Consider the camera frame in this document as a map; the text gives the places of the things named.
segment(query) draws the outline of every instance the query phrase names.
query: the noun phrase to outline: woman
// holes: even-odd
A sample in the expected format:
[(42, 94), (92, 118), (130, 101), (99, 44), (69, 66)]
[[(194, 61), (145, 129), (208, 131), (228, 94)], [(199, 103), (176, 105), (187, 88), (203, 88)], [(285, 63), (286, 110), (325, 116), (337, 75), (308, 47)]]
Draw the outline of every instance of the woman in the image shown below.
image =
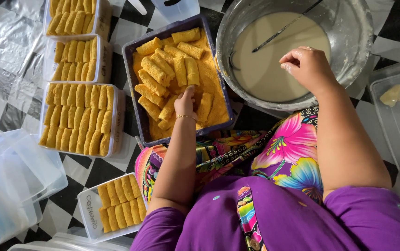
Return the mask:
[[(313, 108), (196, 144), (188, 88), (170, 147), (137, 160), (151, 200), (131, 250), (400, 250), (400, 199), (324, 52), (302, 46), (280, 63), (316, 96), (320, 133)], [(230, 175), (245, 165), (249, 176)]]

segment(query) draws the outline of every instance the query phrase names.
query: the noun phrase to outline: batter residue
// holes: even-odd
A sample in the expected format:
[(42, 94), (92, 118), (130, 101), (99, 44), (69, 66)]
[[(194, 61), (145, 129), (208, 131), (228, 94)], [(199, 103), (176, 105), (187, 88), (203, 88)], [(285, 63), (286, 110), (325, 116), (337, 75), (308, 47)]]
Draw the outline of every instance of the batter residue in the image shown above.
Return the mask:
[(323, 50), (330, 59), (330, 43), (321, 27), (308, 17), (289, 26), (258, 52), (253, 49), (282, 29), (299, 14), (272, 13), (249, 24), (237, 38), (233, 64), (239, 84), (256, 98), (270, 102), (293, 100), (308, 93), (297, 80), (280, 67), (279, 60), (290, 50), (310, 46)]

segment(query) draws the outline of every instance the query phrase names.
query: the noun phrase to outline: stacked plastic lids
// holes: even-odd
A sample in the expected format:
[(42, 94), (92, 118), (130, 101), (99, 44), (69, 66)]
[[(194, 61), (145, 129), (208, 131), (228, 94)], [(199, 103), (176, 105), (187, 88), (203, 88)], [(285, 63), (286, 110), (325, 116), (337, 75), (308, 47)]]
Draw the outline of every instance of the stacked plastic lids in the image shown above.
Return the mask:
[(83, 236), (85, 230), (79, 227), (73, 227), (68, 230), (69, 233), (56, 233), (53, 238), (47, 242), (35, 241), (27, 244), (17, 244), (8, 251), (128, 251), (133, 239), (120, 237), (100, 243), (90, 243), (89, 239)]
[(24, 129), (0, 134), (0, 243), (42, 220), (39, 201), (68, 185), (58, 152)]

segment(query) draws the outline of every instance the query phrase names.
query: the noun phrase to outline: gold bracelet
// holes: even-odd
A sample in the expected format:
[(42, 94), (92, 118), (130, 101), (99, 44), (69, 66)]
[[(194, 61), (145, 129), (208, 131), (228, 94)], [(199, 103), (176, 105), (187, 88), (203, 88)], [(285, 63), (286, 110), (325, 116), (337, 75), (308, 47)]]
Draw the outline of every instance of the gold bracelet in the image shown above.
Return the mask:
[(189, 116), (189, 115), (180, 115), (180, 114), (178, 114), (178, 115), (177, 115), (177, 118), (179, 118), (179, 117), (189, 117), (189, 118), (195, 120), (195, 122), (197, 122), (197, 120), (196, 120), (194, 117)]

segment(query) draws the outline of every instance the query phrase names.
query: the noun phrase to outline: hand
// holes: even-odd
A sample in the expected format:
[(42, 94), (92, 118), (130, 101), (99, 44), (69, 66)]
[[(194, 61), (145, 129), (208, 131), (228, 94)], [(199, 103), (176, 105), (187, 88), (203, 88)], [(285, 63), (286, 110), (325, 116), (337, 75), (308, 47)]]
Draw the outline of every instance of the hand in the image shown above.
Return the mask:
[(194, 96), (194, 90), (195, 86), (190, 85), (178, 96), (178, 99), (175, 100), (175, 112), (177, 115), (188, 115), (196, 120), (198, 119), (193, 106), (193, 103), (195, 102), (195, 99), (192, 98)]
[(315, 96), (335, 87), (341, 88), (321, 50), (300, 46), (283, 56), (279, 62), (282, 69), (288, 71)]

